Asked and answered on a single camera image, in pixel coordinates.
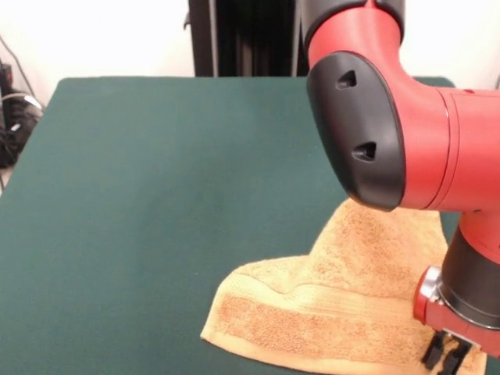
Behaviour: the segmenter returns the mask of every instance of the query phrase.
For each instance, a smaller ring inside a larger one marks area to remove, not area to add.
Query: green table
[[[344,199],[303,79],[62,81],[0,198],[1,373],[296,373],[199,334],[231,270],[307,253]]]

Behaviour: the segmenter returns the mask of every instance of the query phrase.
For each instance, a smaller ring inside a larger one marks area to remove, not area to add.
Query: orange towel
[[[413,319],[412,298],[446,248],[437,212],[380,212],[349,199],[308,255],[233,271],[216,292],[202,339],[312,373],[436,374],[440,366],[428,372],[420,364],[433,330]],[[484,374],[486,359],[474,348],[459,375]]]

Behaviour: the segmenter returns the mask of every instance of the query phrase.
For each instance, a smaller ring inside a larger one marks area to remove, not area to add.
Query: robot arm
[[[399,61],[404,0],[299,4],[312,113],[349,196],[462,213],[442,269],[418,285],[415,317],[500,357],[500,91],[412,79]]]

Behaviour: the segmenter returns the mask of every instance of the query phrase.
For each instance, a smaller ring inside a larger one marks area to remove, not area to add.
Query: black cable
[[[19,71],[21,72],[21,76],[23,76],[24,81],[26,82],[26,85],[28,86],[28,89],[30,90],[31,96],[35,98],[33,88],[31,87],[30,81],[26,78],[26,74],[24,74],[24,70],[21,67],[21,63],[19,62],[17,56],[14,54],[14,52],[9,48],[7,43],[3,40],[2,36],[0,35],[0,43],[3,44],[4,48],[7,50],[7,52],[12,56],[14,61],[16,62],[17,67],[19,68]]]

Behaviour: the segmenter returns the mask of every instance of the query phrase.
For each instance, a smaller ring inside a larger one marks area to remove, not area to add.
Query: white wall
[[[182,28],[187,0],[0,1],[0,35],[45,103],[64,77],[193,75],[191,35]],[[494,87],[499,0],[406,0],[406,9],[402,62],[409,73]],[[0,56],[12,62],[1,46]],[[25,88],[19,76],[16,86]]]

